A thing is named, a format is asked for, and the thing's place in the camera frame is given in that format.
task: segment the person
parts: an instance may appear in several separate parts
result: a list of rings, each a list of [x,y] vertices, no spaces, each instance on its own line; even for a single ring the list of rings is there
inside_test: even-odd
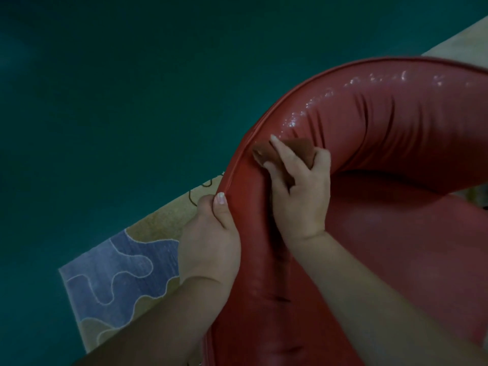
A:
[[[325,231],[330,153],[316,148],[309,170],[276,137],[271,143],[295,179],[288,189],[277,167],[264,164],[276,225],[364,364],[488,365],[481,348],[446,332]],[[185,364],[227,301],[240,257],[239,232],[224,194],[202,197],[180,240],[180,287],[77,365]]]

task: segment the green floor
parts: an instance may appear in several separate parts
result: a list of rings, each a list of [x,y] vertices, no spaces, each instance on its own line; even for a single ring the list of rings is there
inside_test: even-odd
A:
[[[1,364],[82,342],[57,268],[225,169],[285,91],[488,0],[0,0]]]

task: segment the red chair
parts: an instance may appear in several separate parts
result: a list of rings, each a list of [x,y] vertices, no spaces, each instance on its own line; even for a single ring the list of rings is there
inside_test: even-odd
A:
[[[448,193],[488,180],[488,71],[433,58],[380,58],[295,87],[249,130],[219,191],[241,234],[241,269],[204,340],[207,366],[360,365],[269,218],[251,155],[271,134],[332,155],[326,229],[449,331],[488,326],[488,212]]]

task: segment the brown cloth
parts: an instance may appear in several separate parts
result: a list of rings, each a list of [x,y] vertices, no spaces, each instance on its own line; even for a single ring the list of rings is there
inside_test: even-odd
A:
[[[303,160],[303,162],[307,165],[309,169],[313,166],[313,159],[315,157],[315,148],[313,143],[310,139],[290,139],[290,140],[283,140],[282,141],[286,146],[288,146],[293,152]],[[295,184],[295,180],[291,175],[286,171],[280,156],[276,152],[275,148],[271,144],[270,141],[262,141],[256,143],[252,147],[252,154],[254,159],[263,166],[265,162],[270,161],[273,162],[279,170],[283,172],[284,181],[291,187]]]

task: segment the person's left hand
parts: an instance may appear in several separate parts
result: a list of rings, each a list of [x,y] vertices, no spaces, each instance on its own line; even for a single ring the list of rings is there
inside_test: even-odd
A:
[[[180,283],[207,278],[230,292],[241,264],[241,240],[223,193],[200,198],[178,246]]]

